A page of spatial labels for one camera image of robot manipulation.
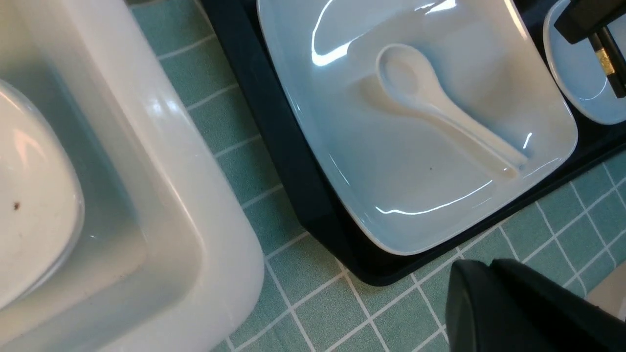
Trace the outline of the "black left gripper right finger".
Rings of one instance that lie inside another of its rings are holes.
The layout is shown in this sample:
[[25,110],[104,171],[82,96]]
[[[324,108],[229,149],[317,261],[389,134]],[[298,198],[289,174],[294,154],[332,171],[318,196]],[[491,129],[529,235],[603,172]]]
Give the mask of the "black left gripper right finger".
[[585,40],[626,12],[624,0],[571,0],[555,22],[556,30],[570,43]]

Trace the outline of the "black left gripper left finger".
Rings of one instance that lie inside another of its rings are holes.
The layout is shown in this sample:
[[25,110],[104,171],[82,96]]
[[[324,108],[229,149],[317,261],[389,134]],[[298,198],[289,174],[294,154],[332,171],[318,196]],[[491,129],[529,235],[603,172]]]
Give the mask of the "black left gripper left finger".
[[451,265],[452,352],[623,352],[625,323],[513,259]]

